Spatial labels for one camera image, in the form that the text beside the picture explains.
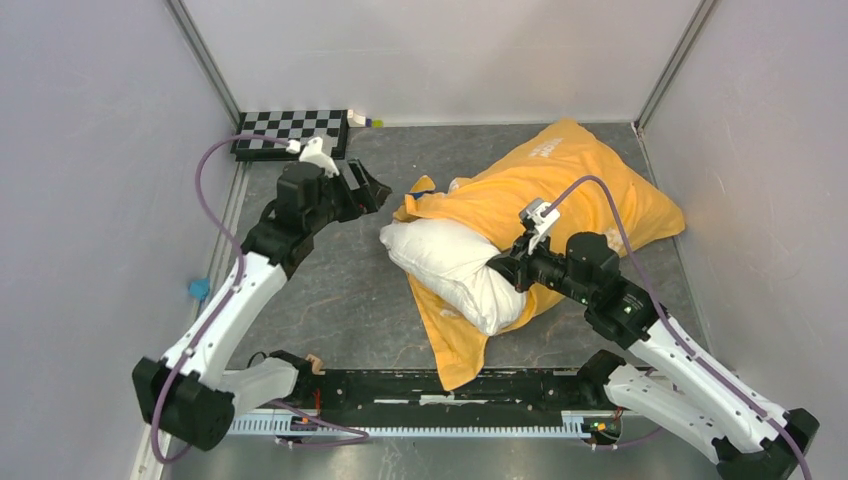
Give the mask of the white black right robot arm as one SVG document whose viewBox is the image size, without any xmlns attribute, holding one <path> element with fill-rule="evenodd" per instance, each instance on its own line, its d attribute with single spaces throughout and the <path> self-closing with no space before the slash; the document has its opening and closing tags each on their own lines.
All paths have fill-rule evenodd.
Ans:
<svg viewBox="0 0 848 480">
<path fill-rule="evenodd" d="M 819 427 L 807 410 L 787 410 L 747 386 L 686 334 L 649 292 L 625 278 L 601 234 L 573 235 L 564 253 L 524 234 L 487 265 L 517 291 L 542 286 L 584 306 L 592 329 L 658 370 L 665 387 L 600 350 L 579 370 L 577 392 L 591 408 L 637 413 L 712 462 L 723 479 L 787 479 L 811 471 L 806 453 Z"/>
</svg>

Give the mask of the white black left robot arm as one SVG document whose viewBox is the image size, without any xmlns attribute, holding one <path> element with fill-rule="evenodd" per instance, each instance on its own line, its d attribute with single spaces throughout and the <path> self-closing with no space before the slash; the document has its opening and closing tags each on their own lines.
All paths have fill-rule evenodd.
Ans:
<svg viewBox="0 0 848 480">
<path fill-rule="evenodd" d="M 210 304 L 160 358 L 143 357 L 133 368 L 152 444 L 164 431 L 209 451 L 236 417 L 277 399 L 295 408 L 312 399 L 313 379 L 289 361 L 269 358 L 235 372 L 226 367 L 258 314 L 313 251 L 316 235 L 332 223 L 379 211 L 391 193 L 357 159 L 331 169 L 303 161 L 283 167 L 275 197 L 246 234 Z"/>
</svg>

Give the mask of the yellow and blue printed pillowcase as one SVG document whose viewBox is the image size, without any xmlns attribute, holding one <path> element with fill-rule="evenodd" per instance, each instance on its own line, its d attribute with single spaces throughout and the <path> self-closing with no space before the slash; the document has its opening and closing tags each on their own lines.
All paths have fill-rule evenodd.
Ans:
<svg viewBox="0 0 848 480">
<path fill-rule="evenodd" d="M 618 254 L 684 230 L 682 210 L 577 121 L 563 118 L 445 192 L 420 178 L 381 243 L 407 275 L 443 388 L 473 380 L 488 340 L 560 302 L 541 285 L 518 291 L 489 260 L 562 253 L 579 232 Z"/>
</svg>

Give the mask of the white pillow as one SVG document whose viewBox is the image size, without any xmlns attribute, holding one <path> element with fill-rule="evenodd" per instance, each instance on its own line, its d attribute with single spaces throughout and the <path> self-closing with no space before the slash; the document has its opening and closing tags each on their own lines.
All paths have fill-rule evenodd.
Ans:
<svg viewBox="0 0 848 480">
<path fill-rule="evenodd" d="M 379 240 L 395 265 L 486 336 L 513 324 L 527 306 L 528 295 L 487 265 L 498 248 L 456 221 L 394 221 L 381 228 Z"/>
</svg>

